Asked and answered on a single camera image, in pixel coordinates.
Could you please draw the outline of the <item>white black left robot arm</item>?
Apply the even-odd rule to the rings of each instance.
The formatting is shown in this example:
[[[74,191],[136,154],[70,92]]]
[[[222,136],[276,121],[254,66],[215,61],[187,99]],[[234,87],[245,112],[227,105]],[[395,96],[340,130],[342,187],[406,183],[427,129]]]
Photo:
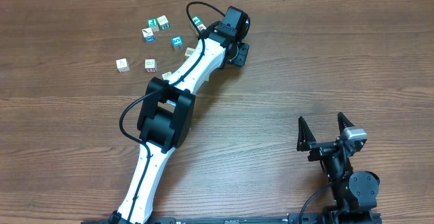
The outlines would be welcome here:
[[[165,79],[150,80],[144,96],[125,108],[120,116],[141,105],[134,137],[123,135],[140,146],[138,163],[130,187],[121,205],[109,217],[114,224],[147,223],[153,212],[153,202],[165,165],[179,148],[193,119],[196,93],[216,69],[226,64],[242,67],[249,45],[243,42],[251,20],[242,10],[230,6],[221,21],[198,32],[194,52],[183,65]]]

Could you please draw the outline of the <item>wooden block blue side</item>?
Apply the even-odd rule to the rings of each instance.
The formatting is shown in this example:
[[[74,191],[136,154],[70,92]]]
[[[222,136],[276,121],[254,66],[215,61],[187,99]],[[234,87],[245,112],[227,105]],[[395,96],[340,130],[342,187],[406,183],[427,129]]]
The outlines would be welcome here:
[[[142,29],[142,35],[143,35],[144,40],[147,43],[155,40],[155,35],[153,33],[152,28]]]

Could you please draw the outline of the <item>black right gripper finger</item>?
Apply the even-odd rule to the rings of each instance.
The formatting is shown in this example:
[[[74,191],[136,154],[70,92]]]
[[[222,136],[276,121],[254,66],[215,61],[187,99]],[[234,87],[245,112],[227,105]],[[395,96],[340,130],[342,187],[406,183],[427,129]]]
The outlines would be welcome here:
[[[303,116],[298,118],[298,140],[297,140],[297,151],[309,151],[311,145],[316,143],[316,139],[313,136],[307,122]]]
[[[344,115],[343,112],[339,112],[337,114],[337,118],[340,135],[351,136],[352,130],[354,129],[355,125],[349,121],[349,119]]]

